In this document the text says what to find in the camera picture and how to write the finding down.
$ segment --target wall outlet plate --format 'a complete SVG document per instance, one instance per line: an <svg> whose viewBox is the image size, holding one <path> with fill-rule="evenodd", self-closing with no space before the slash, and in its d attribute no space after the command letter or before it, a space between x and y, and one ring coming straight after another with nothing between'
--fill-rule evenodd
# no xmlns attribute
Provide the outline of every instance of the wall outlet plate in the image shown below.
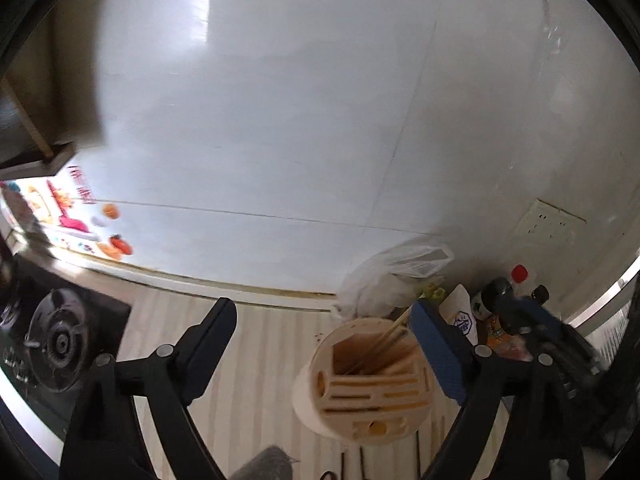
<svg viewBox="0 0 640 480"><path fill-rule="evenodd" d="M536 199L520 220L514 236L542 245L574 243L586 220Z"/></svg>

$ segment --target bottle label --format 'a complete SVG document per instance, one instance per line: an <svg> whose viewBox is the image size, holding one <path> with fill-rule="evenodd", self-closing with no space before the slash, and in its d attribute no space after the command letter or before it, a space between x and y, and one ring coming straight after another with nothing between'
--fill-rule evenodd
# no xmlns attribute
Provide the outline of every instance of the bottle label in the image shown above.
<svg viewBox="0 0 640 480"><path fill-rule="evenodd" d="M480 292L478 292L471 300L471 313L479 321L484 321L489 316L491 316L491 313L486 309L484 303L482 302Z"/></svg>

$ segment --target plastic bag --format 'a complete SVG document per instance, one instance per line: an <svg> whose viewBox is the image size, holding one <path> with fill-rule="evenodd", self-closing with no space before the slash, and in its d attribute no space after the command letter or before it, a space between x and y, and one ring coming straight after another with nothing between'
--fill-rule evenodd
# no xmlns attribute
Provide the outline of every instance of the plastic bag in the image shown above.
<svg viewBox="0 0 640 480"><path fill-rule="evenodd" d="M420 296L425 280L451 260L451 249L433 235L375 254L345 277L334 314L341 320L386 317L396 307L408 307Z"/></svg>

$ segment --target white wall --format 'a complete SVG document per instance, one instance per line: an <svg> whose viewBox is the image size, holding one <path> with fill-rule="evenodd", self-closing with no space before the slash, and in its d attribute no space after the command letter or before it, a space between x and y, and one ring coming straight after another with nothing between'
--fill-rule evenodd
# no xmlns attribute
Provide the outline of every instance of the white wall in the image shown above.
<svg viewBox="0 0 640 480"><path fill-rule="evenodd" d="M584 0L65 0L56 37L143 267L332 292L432 233L452 281L524 261L558 298L638 210L640 77ZM535 198L574 245L511 237Z"/></svg>

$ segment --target kitchen counter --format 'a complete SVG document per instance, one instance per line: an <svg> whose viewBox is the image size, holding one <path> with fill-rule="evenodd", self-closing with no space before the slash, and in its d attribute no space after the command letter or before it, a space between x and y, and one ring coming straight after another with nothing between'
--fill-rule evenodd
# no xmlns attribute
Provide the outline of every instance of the kitchen counter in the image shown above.
<svg viewBox="0 0 640 480"><path fill-rule="evenodd" d="M132 306L118 360L148 356L162 343L175 343L187 327L202 320L214 300L159 290L81 269L28 248L25 258L74 283ZM293 413L290 390L298 371L319 339L335 327L325 312L238 305L238 327L204 395L190 406L204 442L225 475L268 445L282 447L300 460L294 478L314 480L339 473L346 454L347 478L360 477L357 446L344 446L302 426ZM420 428L423 471L453 424L458 406L444 397L435 381L433 409ZM173 478L146 399L136 398L145 441L156 473ZM497 453L508 414L501 406L475 478L484 478ZM370 480L415 477L415 439L364 450Z"/></svg>

